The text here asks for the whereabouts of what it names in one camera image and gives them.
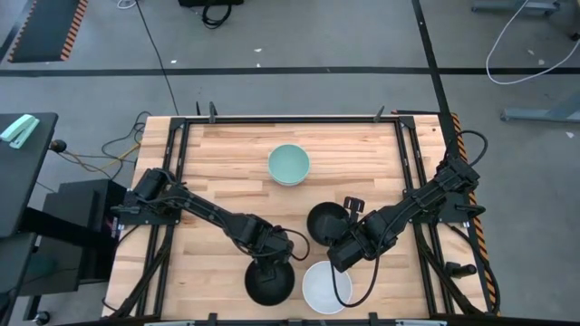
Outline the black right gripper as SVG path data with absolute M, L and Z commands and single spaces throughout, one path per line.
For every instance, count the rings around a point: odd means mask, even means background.
M 335 217 L 332 221 L 332 229 L 346 231 L 332 232 L 327 235 L 328 258 L 332 266 L 340 273 L 362 259 L 371 261 L 380 257 L 397 242 L 397 235 L 393 232 L 392 226 L 396 216 L 394 206 L 383 206 L 378 210 L 373 210 L 361 220 L 358 220 L 358 214 L 363 211 L 363 200 L 346 197 L 343 207 L 349 210 L 350 217 Z

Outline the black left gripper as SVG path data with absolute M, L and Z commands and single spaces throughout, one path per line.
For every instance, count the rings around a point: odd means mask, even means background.
M 278 283 L 278 264 L 286 264 L 294 250 L 294 243 L 289 239 L 283 227 L 261 229 L 246 245 L 252 257 L 251 266 L 262 270 L 262 284 Z

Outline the black bowl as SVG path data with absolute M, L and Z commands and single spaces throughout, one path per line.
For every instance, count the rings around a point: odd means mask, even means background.
M 245 287 L 249 297 L 263 306 L 275 306 L 285 301 L 295 286 L 295 271 L 290 263 L 275 266 L 278 271 L 278 283 L 273 285 L 262 284 L 262 270 L 251 266 L 245 273 Z
M 329 247 L 327 235 L 332 232 L 341 233 L 346 230 L 333 230 L 332 221 L 335 217 L 349 216 L 347 210 L 334 203 L 323 202 L 312 208 L 307 217 L 309 235 L 319 244 Z

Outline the mint green bowl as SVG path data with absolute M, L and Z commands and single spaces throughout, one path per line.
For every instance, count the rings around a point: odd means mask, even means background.
M 283 144 L 270 151 L 267 160 L 268 174 L 273 179 L 296 181 L 306 179 L 311 160 L 307 152 L 296 144 Z

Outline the orange black hazard strip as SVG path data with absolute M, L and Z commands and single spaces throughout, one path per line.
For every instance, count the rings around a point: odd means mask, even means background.
M 459 148 L 459 155 L 464 161 L 468 161 L 468 154 L 465 149 L 465 144 L 463 138 L 460 135 L 462 132 L 459 116 L 455 113 L 451 114 L 451 118 L 454 125 L 454 130 L 457 134 L 457 142 Z M 472 228 L 475 232 L 476 238 L 476 249 L 478 260 L 483 264 L 483 272 L 485 277 L 485 291 L 487 292 L 487 299 L 489 300 L 490 312 L 493 315 L 500 315 L 499 304 L 500 304 L 500 292 L 497 283 L 497 279 L 493 274 L 488 260 L 488 252 L 485 244 L 485 238 L 483 233 L 483 226 L 479 219 L 480 213 L 476 213 L 473 217 L 469 219 L 469 229 Z

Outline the black computer box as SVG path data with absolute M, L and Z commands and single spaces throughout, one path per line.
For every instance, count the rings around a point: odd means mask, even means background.
M 121 204 L 125 193 L 125 187 L 109 179 L 62 183 L 56 193 L 46 196 L 43 211 L 118 241 L 119 218 L 111 208 Z M 41 240 L 38 254 L 57 269 L 73 269 L 82 280 L 108 280 L 114 261 L 114 253 L 48 237 Z

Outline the grey table foot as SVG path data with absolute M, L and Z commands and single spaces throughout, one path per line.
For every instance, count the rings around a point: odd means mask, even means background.
M 513 11 L 520 8 L 550 15 L 560 9 L 559 0 L 472 0 L 471 11 Z
M 580 123 L 580 91 L 551 109 L 506 108 L 501 111 L 500 119 Z

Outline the black equipment box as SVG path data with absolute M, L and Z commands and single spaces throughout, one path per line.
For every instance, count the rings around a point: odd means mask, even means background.
M 242 5 L 245 0 L 178 0 L 180 6 Z

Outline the black side desk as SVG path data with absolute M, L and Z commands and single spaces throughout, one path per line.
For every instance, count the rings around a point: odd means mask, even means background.
M 21 148 L 13 149 L 0 139 L 0 238 L 13 235 L 18 229 L 58 120 L 53 112 L 32 116 L 39 123 Z

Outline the mint green stapler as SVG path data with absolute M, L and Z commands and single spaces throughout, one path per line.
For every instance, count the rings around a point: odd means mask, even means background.
M 7 142 L 12 149 L 20 149 L 39 123 L 40 120 L 35 116 L 24 114 L 0 134 L 0 140 Z

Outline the black mat with orange stripes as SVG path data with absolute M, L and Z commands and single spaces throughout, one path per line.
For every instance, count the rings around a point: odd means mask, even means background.
M 67 61 L 88 5 L 88 0 L 30 0 L 23 23 L 0 47 L 0 62 Z

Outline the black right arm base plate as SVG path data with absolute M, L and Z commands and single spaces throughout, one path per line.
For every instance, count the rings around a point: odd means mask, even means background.
M 439 209 L 430 216 L 426 214 L 409 219 L 410 223 L 463 223 L 480 211 L 480 206 L 471 204 L 464 193 L 451 192 L 446 195 L 446 200 Z

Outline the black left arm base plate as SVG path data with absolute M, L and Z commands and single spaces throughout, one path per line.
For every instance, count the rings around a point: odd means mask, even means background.
M 128 192 L 124 201 L 113 206 L 111 211 L 124 225 L 176 225 L 181 217 L 181 210 L 173 199 L 145 199 L 133 191 Z

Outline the black aluminium table frame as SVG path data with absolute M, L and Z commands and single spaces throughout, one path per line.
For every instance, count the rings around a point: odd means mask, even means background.
M 302 147 L 311 160 L 308 176 L 295 187 L 278 185 L 268 174 L 268 155 L 283 144 Z M 292 266 L 302 278 L 326 257 L 306 229 L 315 205 L 346 197 L 362 199 L 367 210 L 393 205 L 404 189 L 419 185 L 420 177 L 434 176 L 444 150 L 434 115 L 387 116 L 379 123 L 365 116 L 221 116 L 209 124 L 208 118 L 196 117 L 187 129 L 173 129 L 169 117 L 150 117 L 135 176 L 168 165 L 205 199 L 288 228 L 295 243 Z M 276 306 L 253 302 L 244 286 L 248 264 L 221 230 L 184 214 L 174 229 L 169 269 L 155 273 L 145 293 L 145 311 L 155 310 L 157 288 L 163 285 L 162 319 L 198 325 L 212 312 L 220 325 L 253 326 L 352 324 L 368 321 L 370 312 L 388 324 L 429 314 L 412 226 L 379 262 L 360 261 L 349 270 L 355 307 L 332 315 L 310 308 L 300 285 Z

